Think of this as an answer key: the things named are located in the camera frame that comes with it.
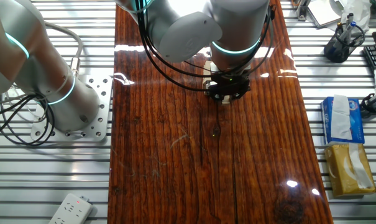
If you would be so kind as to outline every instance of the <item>black cable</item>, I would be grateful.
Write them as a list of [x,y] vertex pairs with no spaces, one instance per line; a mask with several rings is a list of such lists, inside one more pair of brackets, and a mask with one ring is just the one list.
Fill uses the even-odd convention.
[[[43,106],[43,108],[45,108],[46,106],[48,106],[48,105],[46,105],[46,103],[45,103],[45,101],[44,100],[42,100],[43,98],[44,98],[44,96],[42,96],[42,95],[37,95],[37,96],[33,96],[31,99],[29,99],[29,100],[27,100],[25,103],[27,103],[27,102],[29,102],[30,100],[32,100],[33,98],[37,98],[37,99],[39,99],[39,102],[40,102],[40,104]],[[45,127],[45,131],[44,131],[44,133],[41,135],[41,137],[39,137],[37,140],[35,140],[35,141],[33,141],[33,142],[26,142],[26,141],[24,141],[23,139],[21,139],[15,132],[14,132],[14,130],[10,127],[10,125],[9,125],[9,123],[11,122],[11,120],[12,120],[12,118],[19,112],[19,110],[25,105],[25,103],[22,105],[22,106],[20,106],[18,109],[16,109],[15,110],[15,112],[11,115],[11,117],[9,118],[9,119],[6,119],[6,117],[5,117],[5,115],[4,114],[2,114],[2,117],[4,118],[4,125],[3,126],[0,126],[0,132],[4,135],[4,137],[5,138],[7,138],[10,142],[13,142],[14,144],[20,144],[20,145],[26,145],[26,146],[41,146],[42,144],[44,144],[44,143],[46,143],[48,140],[49,140],[49,138],[50,138],[50,136],[51,136],[51,133],[53,132],[53,130],[54,130],[54,128],[55,128],[55,117],[54,117],[54,114],[53,114],[53,111],[52,111],[52,109],[51,109],[51,107],[50,106],[48,106],[48,110],[47,110],[47,112],[46,112],[46,118],[47,118],[47,125],[46,125],[46,127]],[[51,128],[51,132],[50,132],[50,134],[47,136],[47,138],[44,140],[44,141],[42,141],[42,142],[40,142],[40,143],[37,143],[37,142],[39,142],[44,136],[45,136],[45,134],[47,133],[47,131],[48,131],[48,126],[49,126],[49,117],[50,117],[50,115],[51,115],[51,117],[52,117],[52,128]],[[13,139],[11,139],[5,132],[4,132],[4,128],[5,127],[8,127],[9,128],[9,130],[11,131],[11,133],[18,139],[18,140],[20,140],[20,142],[17,142],[17,141],[15,141],[15,140],[13,140]]]
[[[39,102],[40,102],[40,104],[42,105],[42,107],[43,107],[43,109],[45,109],[45,107],[47,106],[46,104],[45,104],[45,102],[44,101],[42,101],[42,100],[39,100]],[[48,131],[48,126],[49,126],[49,124],[50,124],[50,122],[49,122],[49,119],[48,119],[48,114],[46,113],[46,117],[47,117],[47,123],[46,123],[46,125],[45,125],[45,129],[44,129],[44,132],[43,132],[43,134],[37,139],[37,140],[35,140],[35,141],[32,141],[32,142],[26,142],[26,141],[24,141],[23,139],[21,139],[15,132],[14,132],[14,130],[10,127],[10,125],[8,124],[7,125],[7,127],[8,127],[8,129],[10,130],[10,132],[18,139],[18,140],[20,140],[20,142],[17,142],[17,141],[14,141],[13,139],[11,139],[11,138],[9,138],[5,133],[4,133],[4,131],[1,131],[1,133],[10,141],[10,142],[13,142],[14,144],[22,144],[22,145],[26,145],[26,146],[39,146],[39,145],[37,145],[37,144],[35,144],[35,143],[37,143],[37,142],[39,142],[42,138],[44,138],[44,136],[45,136],[45,134],[47,133],[47,131]],[[5,114],[2,114],[2,118],[3,118],[3,120],[7,120],[6,119],[6,116],[5,116]]]
[[35,96],[28,96],[28,99],[26,99],[25,101],[23,101],[23,103],[13,112],[13,114],[11,114],[11,116],[9,117],[9,119],[7,121],[5,121],[5,123],[0,127],[0,132],[7,126],[7,124],[9,124],[11,122],[11,120],[27,104],[27,102],[29,102],[33,98],[35,98]]
[[[143,1],[141,0],[140,2],[138,2],[138,0],[136,0],[136,4],[143,4]],[[140,19],[143,19],[143,18],[140,18],[142,16],[143,12],[141,12],[140,14],[138,14],[138,17],[139,17],[139,21]],[[145,34],[144,34],[144,37],[145,37],[145,41],[147,42],[150,50],[152,51],[152,53],[162,62],[164,63],[166,66],[168,66],[169,68],[173,69],[174,71],[177,71],[179,73],[182,73],[184,75],[189,75],[189,76],[192,76],[192,77],[199,77],[199,78],[206,78],[206,77],[220,77],[220,76],[223,76],[223,75],[231,75],[232,73],[240,70],[244,65],[246,65],[247,63],[249,63],[252,58],[254,57],[254,55],[257,53],[259,47],[262,45],[262,43],[264,42],[264,38],[266,36],[266,33],[267,33],[267,30],[268,30],[268,27],[269,27],[269,23],[271,21],[271,17],[270,17],[270,7],[268,7],[268,17],[267,17],[267,26],[265,27],[265,31],[264,31],[264,35],[263,35],[263,38],[261,38],[259,44],[257,45],[257,47],[253,50],[253,52],[248,56],[248,58],[244,61],[244,63],[242,63],[241,65],[239,65],[238,67],[235,67],[233,68],[232,70],[230,71],[227,71],[227,72],[213,72],[213,73],[216,73],[215,75],[198,75],[198,74],[195,74],[195,73],[190,73],[190,72],[186,72],[186,71],[183,71],[183,70],[180,70],[179,68],[176,68],[174,67],[173,65],[171,65],[170,63],[168,63],[166,60],[164,60],[154,49],[153,49],[153,43],[149,37],[149,34],[147,33],[147,28],[145,29],[141,29],[140,30],[144,30],[145,31]]]
[[368,96],[366,96],[365,98],[363,98],[362,102],[361,102],[361,107],[363,107],[363,109],[367,110],[368,112],[370,113],[376,113],[376,109],[374,109],[373,107],[369,107],[367,106],[367,101],[369,101],[371,98],[374,97],[374,93],[371,93],[369,94]]
[[183,62],[185,62],[185,63],[187,63],[188,65],[191,65],[191,66],[193,66],[193,67],[201,68],[201,69],[203,69],[203,70],[206,70],[206,71],[209,71],[209,72],[213,72],[213,71],[211,71],[210,69],[204,68],[204,67],[199,66],[199,65],[195,65],[195,64],[190,63],[190,62],[188,62],[188,61],[183,61]]
[[32,97],[32,95],[29,95],[29,96],[24,97],[23,99],[19,100],[18,103],[16,103],[16,104],[10,106],[9,108],[7,108],[7,109],[5,109],[5,110],[0,111],[0,114],[3,114],[3,113],[5,113],[5,112],[8,112],[8,111],[14,109],[15,107],[17,107],[18,105],[20,105],[21,103],[23,103],[26,99],[28,99],[28,98],[30,98],[30,97]]
[[[143,4],[143,0],[135,0],[135,3],[137,5],[139,4]],[[151,54],[149,53],[148,49],[147,49],[147,42],[149,42],[149,40],[147,38],[145,38],[145,17],[144,17],[144,13],[143,12],[140,12],[138,13],[138,25],[139,25],[139,30],[140,30],[140,36],[141,36],[141,39],[142,39],[142,43],[144,45],[144,49],[145,49],[145,52],[149,58],[149,60],[152,62],[152,64],[154,65],[154,67],[167,79],[169,80],[170,82],[176,84],[177,86],[181,87],[181,88],[184,88],[184,89],[187,89],[187,90],[191,90],[191,91],[218,91],[218,90],[221,90],[221,89],[224,89],[224,88],[230,88],[234,85],[238,85],[240,83],[233,83],[231,85],[227,85],[227,86],[222,86],[222,87],[218,87],[218,88],[214,88],[214,89],[199,89],[199,88],[192,88],[192,87],[188,87],[188,86],[185,86],[185,85],[182,85],[181,83],[178,83],[177,81],[173,80],[171,77],[169,77],[165,72],[163,72],[159,67],[158,65],[154,62]],[[157,53],[154,51],[153,48],[151,48],[151,51],[153,51],[153,53],[155,55],[157,55]]]
[[255,72],[267,59],[268,54],[270,52],[270,49],[272,48],[273,45],[273,23],[272,20],[270,21],[270,44],[267,50],[267,53],[264,55],[263,59],[258,63],[252,70],[249,70],[245,75],[250,75],[251,73]]

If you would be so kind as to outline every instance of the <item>black electrical cord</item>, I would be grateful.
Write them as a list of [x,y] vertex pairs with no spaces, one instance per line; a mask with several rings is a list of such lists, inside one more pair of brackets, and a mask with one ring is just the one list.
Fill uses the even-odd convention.
[[[346,23],[343,23],[341,27],[337,27],[334,35],[336,36],[336,39],[338,40],[338,42],[340,42],[340,44],[342,44],[343,46],[345,47],[358,47],[360,45],[362,45],[364,43],[364,41],[366,40],[366,35],[365,35],[365,32],[363,31],[363,29],[360,27],[360,26],[355,26],[356,28],[359,29],[359,31],[362,33],[362,35],[359,35],[358,37],[356,37],[352,42],[350,42],[349,44],[345,43],[344,41],[342,41],[340,38],[339,38],[339,32],[341,31],[341,33],[344,31],[344,25],[346,25]],[[356,44],[355,41],[358,40],[359,38],[362,37],[362,40]]]
[[273,23],[272,23],[272,20],[271,20],[270,21],[270,43],[269,43],[267,53],[264,55],[263,59],[252,70],[249,70],[248,72],[246,72],[245,75],[250,75],[251,73],[255,72],[266,61],[266,59],[268,58],[268,55],[270,53],[270,49],[272,48],[272,45],[273,45],[273,35],[274,35],[274,33],[273,33]]
[[376,109],[372,108],[372,107],[369,107],[367,106],[367,101],[369,101],[371,98],[373,98],[375,96],[374,93],[371,93],[369,94],[368,96],[366,96],[365,98],[363,98],[360,106],[363,107],[363,109],[367,110],[368,112],[370,113],[376,113]]
[[[138,0],[135,0],[136,1],[136,4],[142,4],[143,5],[143,0],[140,0],[140,2]],[[259,44],[256,46],[256,48],[254,49],[254,51],[248,56],[248,58],[244,61],[244,63],[242,63],[240,66],[238,67],[235,67],[233,68],[232,70],[230,71],[227,71],[227,72],[213,72],[213,73],[216,73],[215,75],[198,75],[198,74],[195,74],[195,73],[190,73],[190,72],[186,72],[186,71],[183,71],[183,70],[180,70],[179,68],[176,68],[174,67],[173,65],[171,65],[170,63],[168,63],[166,60],[164,60],[154,49],[153,49],[153,43],[149,37],[149,34],[147,32],[147,27],[142,29],[140,27],[140,30],[143,30],[144,31],[144,37],[145,37],[145,41],[146,41],[146,44],[149,46],[151,52],[162,62],[164,63],[166,66],[168,66],[169,68],[173,69],[174,71],[177,71],[179,73],[182,73],[184,75],[189,75],[189,76],[192,76],[192,77],[199,77],[199,78],[206,78],[206,77],[220,77],[220,76],[223,76],[223,75],[230,75],[238,70],[240,70],[244,65],[246,65],[247,63],[249,63],[253,56],[257,53],[258,49],[260,48],[260,46],[262,45],[262,43],[264,42],[264,39],[265,39],[265,36],[267,34],[267,31],[268,31],[268,27],[269,27],[269,24],[270,24],[270,21],[271,21],[271,16],[270,16],[270,13],[271,13],[271,10],[270,10],[270,7],[268,8],[268,16],[267,16],[267,21],[266,21],[266,27],[265,27],[265,31],[264,31],[264,35],[262,36],[262,38],[260,39],[260,42]],[[141,19],[143,19],[143,12],[139,13],[138,14],[138,17],[139,17],[139,21]],[[147,18],[147,23],[148,23],[148,12],[146,12],[146,18]],[[139,26],[145,26],[145,21],[141,22],[141,24],[139,23]]]
[[193,67],[201,68],[201,69],[203,69],[203,70],[206,70],[206,71],[209,71],[209,72],[213,72],[213,71],[211,71],[210,69],[204,68],[204,67],[199,66],[199,65],[195,65],[195,64],[190,63],[190,62],[188,62],[188,61],[183,61],[183,62],[185,62],[185,63],[187,63],[188,65],[191,65],[191,66],[193,66]]
[[[10,125],[9,125],[9,123],[11,122],[11,120],[13,119],[13,117],[21,110],[21,108],[23,108],[23,106],[27,103],[27,102],[29,102],[30,100],[33,100],[34,98],[37,98],[37,99],[39,99],[39,102],[40,102],[40,104],[43,106],[43,108],[45,108],[46,106],[48,106],[48,110],[47,110],[47,112],[46,112],[46,118],[47,118],[47,124],[46,124],[46,127],[45,127],[45,131],[44,131],[44,133],[41,135],[41,137],[39,137],[37,140],[35,140],[35,141],[33,141],[33,142],[26,142],[26,141],[24,141],[23,139],[21,139],[15,132],[14,132],[14,130],[10,127]],[[5,138],[7,138],[10,142],[13,142],[14,144],[20,144],[20,145],[25,145],[25,146],[41,146],[42,144],[44,144],[44,143],[46,143],[47,141],[48,141],[48,139],[50,138],[50,136],[51,136],[51,133],[53,132],[53,130],[54,130],[54,128],[55,128],[55,117],[54,117],[54,115],[53,115],[53,111],[52,111],[52,109],[51,109],[51,107],[49,107],[49,105],[47,105],[46,103],[45,103],[45,101],[44,100],[42,100],[44,97],[42,96],[42,95],[36,95],[36,96],[32,96],[31,98],[29,98],[28,100],[26,100],[25,102],[23,102],[23,104],[18,108],[18,109],[16,109],[15,110],[15,112],[10,116],[10,118],[9,119],[6,119],[6,117],[5,117],[5,115],[4,115],[4,113],[2,114],[2,117],[3,117],[3,119],[4,119],[4,125],[3,126],[1,126],[0,125],[0,132],[2,133],[2,135],[4,135],[4,137]],[[42,142],[39,142],[42,138],[44,138],[44,136],[45,136],[45,134],[47,133],[47,131],[48,131],[48,125],[49,125],[49,117],[52,117],[52,124],[53,124],[53,126],[52,126],[52,128],[51,128],[51,132],[50,132],[50,134],[47,136],[47,138],[44,140],[44,141],[42,141]],[[11,133],[18,139],[18,140],[20,140],[20,142],[17,142],[17,141],[15,141],[15,140],[13,140],[13,139],[11,139],[5,132],[4,132],[4,128],[5,127],[8,127],[9,128],[9,130],[11,131]]]
[[[37,97],[38,99],[40,99],[40,98],[43,99],[43,98],[44,98],[43,96],[40,96],[40,95],[38,95],[38,96],[36,96],[36,97]],[[48,106],[48,110],[47,110],[47,112],[46,112],[46,114],[45,114],[45,117],[47,118],[47,123],[46,123],[46,125],[45,125],[45,129],[44,129],[43,134],[42,134],[38,139],[36,139],[35,141],[32,141],[32,142],[26,142],[26,141],[24,141],[23,139],[21,139],[21,138],[20,138],[20,137],[14,132],[14,130],[10,127],[10,125],[8,124],[7,127],[8,127],[8,129],[10,130],[10,132],[11,132],[11,133],[12,133],[12,134],[13,134],[18,140],[20,140],[20,142],[17,142],[17,141],[15,141],[15,140],[11,139],[10,137],[8,137],[8,136],[4,133],[4,131],[1,131],[1,133],[4,135],[4,137],[6,137],[10,142],[13,142],[14,144],[21,144],[21,145],[26,145],[26,146],[40,146],[40,145],[46,143],[46,142],[48,141],[48,139],[49,139],[51,133],[53,132],[54,125],[52,126],[51,132],[50,132],[50,134],[47,136],[47,139],[44,140],[44,141],[42,141],[42,142],[40,142],[40,143],[38,143],[38,144],[36,144],[36,143],[39,142],[42,138],[44,138],[45,134],[46,134],[47,131],[48,131],[48,127],[49,127],[49,124],[50,124],[50,121],[49,121],[49,120],[50,120],[50,119],[49,119],[49,113],[51,113],[51,117],[53,118],[53,119],[52,119],[53,123],[55,122],[55,120],[54,120],[54,116],[53,116],[53,111],[51,110],[50,106],[49,106],[49,105],[46,105],[45,102],[44,102],[43,100],[39,100],[39,102],[40,102],[40,104],[42,105],[43,109],[45,109],[45,108]],[[4,114],[2,114],[2,118],[3,118],[4,120],[6,120],[6,116],[5,116]]]
[[[135,0],[136,4],[137,5],[143,5],[143,0]],[[259,47],[262,45],[262,43],[264,42],[264,38],[265,38],[265,35],[267,33],[267,30],[268,30],[268,27],[269,27],[269,24],[271,23],[271,18],[270,18],[270,8],[268,8],[268,19],[267,19],[267,26],[265,28],[266,32],[264,32],[264,37],[263,39],[260,41],[260,44],[258,45],[257,49],[255,51],[253,51],[252,53],[252,56],[249,57],[247,59],[247,62],[248,63],[252,57],[255,55],[256,51],[259,49]],[[188,86],[185,86],[185,85],[182,85],[181,83],[178,83],[177,81],[173,80],[171,77],[169,77],[165,72],[163,72],[159,67],[158,65],[154,62],[151,54],[149,53],[148,49],[147,49],[147,46],[149,46],[150,50],[152,51],[152,53],[154,53],[155,55],[158,55],[156,53],[156,51],[152,48],[152,46],[150,45],[150,40],[149,38],[147,37],[147,28],[145,27],[145,17],[144,17],[144,13],[143,12],[140,12],[138,13],[138,25],[139,25],[139,30],[140,30],[140,36],[141,36],[141,39],[142,39],[142,43],[144,45],[144,49],[145,49],[145,52],[149,58],[149,60],[152,62],[152,64],[154,65],[154,67],[167,79],[169,80],[170,82],[176,84],[177,86],[181,87],[181,88],[184,88],[184,89],[187,89],[187,90],[191,90],[191,91],[218,91],[220,89],[224,89],[224,88],[230,88],[234,85],[238,85],[240,83],[233,83],[231,85],[227,85],[227,86],[222,86],[222,87],[218,87],[218,88],[214,88],[214,89],[211,89],[211,90],[208,90],[208,89],[199,89],[199,88],[192,88],[192,87],[188,87]],[[197,74],[193,74],[194,76],[196,77],[206,77],[206,76],[203,76],[203,75],[197,75]]]
[[16,114],[30,101],[30,100],[33,100],[35,98],[35,96],[28,96],[28,98],[26,100],[21,100],[19,103],[21,103],[21,105],[13,112],[13,114],[11,114],[11,116],[8,118],[7,121],[4,122],[4,124],[0,127],[0,132],[7,126],[7,124],[9,124],[11,122],[11,120],[16,116]]
[[18,105],[20,105],[21,103],[23,103],[25,100],[27,100],[27,99],[30,98],[30,97],[32,97],[32,95],[25,96],[23,99],[21,99],[20,101],[18,101],[18,103],[16,103],[16,104],[10,106],[9,108],[7,108],[7,109],[5,109],[5,110],[1,110],[1,111],[0,111],[0,114],[3,114],[3,113],[5,113],[5,112],[8,112],[8,111],[14,109],[15,107],[17,107]]

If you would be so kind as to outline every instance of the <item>cable bundle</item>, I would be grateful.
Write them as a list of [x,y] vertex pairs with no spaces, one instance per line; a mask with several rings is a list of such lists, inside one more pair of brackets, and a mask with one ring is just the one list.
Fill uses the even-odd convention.
[[[4,120],[4,124],[1,126],[0,125],[0,133],[2,135],[4,135],[4,137],[6,137],[10,142],[13,142],[14,144],[20,144],[20,145],[25,145],[25,146],[41,146],[42,144],[46,143],[48,141],[48,139],[50,138],[51,136],[51,133],[53,132],[54,128],[55,128],[55,117],[54,117],[54,113],[51,109],[51,107],[48,105],[47,103],[47,100],[46,98],[43,96],[43,95],[40,95],[40,94],[36,94],[36,95],[22,95],[20,96],[19,98],[22,98],[21,100],[19,100],[16,104],[10,106],[9,108],[7,109],[4,109],[4,106],[3,106],[3,103],[7,103],[7,102],[11,102],[12,100],[15,100],[15,98],[11,98],[11,99],[8,99],[8,100],[5,100],[5,101],[2,101],[1,99],[1,96],[0,96],[0,115],[2,115],[2,118]],[[9,123],[12,121],[12,119],[18,114],[18,112],[20,112],[20,110],[30,101],[30,100],[33,100],[34,98],[38,99],[39,100],[39,103],[41,104],[41,106],[45,109],[45,118],[46,118],[46,126],[45,126],[45,130],[43,132],[43,134],[35,141],[32,141],[32,142],[26,142],[24,141],[23,139],[21,139],[15,132],[14,130],[10,127]],[[11,114],[11,116],[7,119],[6,118],[6,115],[5,113],[8,112],[8,111],[12,111],[14,110],[14,112]],[[44,136],[46,135],[46,133],[48,132],[48,127],[49,127],[49,124],[50,124],[50,119],[52,120],[52,127],[51,127],[51,130],[50,130],[50,134],[47,136],[46,139],[44,139],[43,141],[41,141],[41,139],[44,138]],[[10,138],[5,132],[4,132],[4,129],[5,128],[8,128],[12,135],[14,135],[19,141],[15,141],[13,140],[12,138]]]
[[[137,6],[144,6],[144,1],[146,0],[135,0],[135,3],[137,4]],[[251,59],[254,57],[254,55],[258,52],[258,49],[260,48],[260,46],[263,44],[264,40],[265,40],[265,36],[267,35],[267,32],[268,32],[268,28],[270,27],[270,30],[271,30],[271,43],[269,45],[269,48],[268,48],[268,51],[265,55],[265,57],[263,58],[263,60],[261,60],[261,62],[255,66],[253,69],[251,69],[250,71],[248,71],[246,74],[249,75],[251,73],[253,73],[254,71],[256,71],[260,66],[261,64],[263,64],[270,52],[270,49],[272,48],[272,44],[273,44],[273,26],[272,26],[272,20],[271,20],[271,12],[270,12],[270,8],[268,8],[268,16],[267,16],[267,21],[265,22],[266,23],[266,26],[265,26],[265,30],[264,30],[264,33],[263,35],[261,36],[261,39],[260,39],[260,42],[259,44],[256,46],[256,48],[254,49],[254,51],[248,56],[248,58],[246,60],[244,60],[243,63],[241,63],[240,66],[236,67],[236,68],[233,68],[232,70],[230,71],[226,71],[226,72],[215,72],[214,75],[198,75],[198,74],[195,74],[195,73],[190,73],[190,72],[186,72],[186,71],[183,71],[183,70],[180,70],[176,67],[174,67],[173,65],[171,65],[170,63],[168,63],[166,60],[164,60],[158,53],[156,50],[154,50],[154,46],[153,46],[153,43],[149,37],[149,33],[147,31],[147,22],[148,22],[148,13],[149,13],[149,10],[150,9],[146,9],[146,10],[138,10],[136,11],[135,13],[137,13],[137,16],[138,16],[138,26],[139,26],[139,31],[140,31],[140,36],[141,36],[141,39],[142,39],[142,43],[144,45],[144,49],[145,49],[145,52],[149,58],[149,60],[152,62],[153,66],[167,79],[169,80],[170,82],[176,84],[177,86],[181,87],[181,88],[184,88],[186,90],[191,90],[191,91],[204,91],[204,92],[208,92],[208,91],[218,91],[218,90],[221,90],[221,89],[225,89],[225,88],[230,88],[230,87],[233,87],[235,85],[239,85],[240,83],[233,83],[233,84],[230,84],[230,85],[226,85],[226,86],[222,86],[222,87],[217,87],[217,88],[213,88],[213,89],[200,89],[200,88],[192,88],[192,87],[189,87],[189,86],[185,86],[181,83],[178,83],[177,81],[175,81],[173,78],[171,78],[170,76],[168,76],[164,71],[162,71],[160,69],[160,67],[156,64],[156,62],[154,61],[154,59],[152,58],[152,54],[154,54],[163,64],[165,64],[167,67],[171,68],[172,70],[178,72],[178,73],[181,73],[181,74],[184,74],[184,75],[188,75],[188,76],[191,76],[191,77],[199,77],[199,78],[205,78],[205,77],[220,77],[220,76],[225,76],[225,75],[231,75],[233,74],[234,72],[237,72],[239,70],[241,70],[243,68],[243,66],[245,66],[247,63],[249,63],[251,61]],[[198,67],[198,68],[202,68],[202,69],[205,69],[203,67],[199,67],[197,65],[193,65],[191,64],[190,62],[186,62],[194,67]]]

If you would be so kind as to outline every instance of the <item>keyboard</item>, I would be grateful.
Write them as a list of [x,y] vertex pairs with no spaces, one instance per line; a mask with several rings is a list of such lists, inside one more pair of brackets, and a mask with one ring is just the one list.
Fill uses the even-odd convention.
[[364,47],[364,55],[371,69],[376,70],[376,45]]

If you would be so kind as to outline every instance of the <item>tissue box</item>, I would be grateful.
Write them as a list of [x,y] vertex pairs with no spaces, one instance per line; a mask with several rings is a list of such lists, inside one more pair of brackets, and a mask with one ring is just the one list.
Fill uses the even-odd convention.
[[334,145],[324,151],[329,168],[332,192],[335,197],[342,195],[365,195],[376,193],[372,171],[363,144],[359,144],[359,159],[373,182],[373,187],[361,189],[357,184],[352,162],[349,156],[349,145]]
[[363,144],[364,133],[363,133],[362,116],[360,114],[360,104],[359,104],[358,99],[348,98],[352,140],[331,137],[331,120],[332,120],[331,113],[332,113],[333,99],[334,97],[327,97],[321,103],[322,117],[323,117],[323,129],[324,129],[324,144],[326,146],[332,146],[334,144],[344,144],[345,142]]

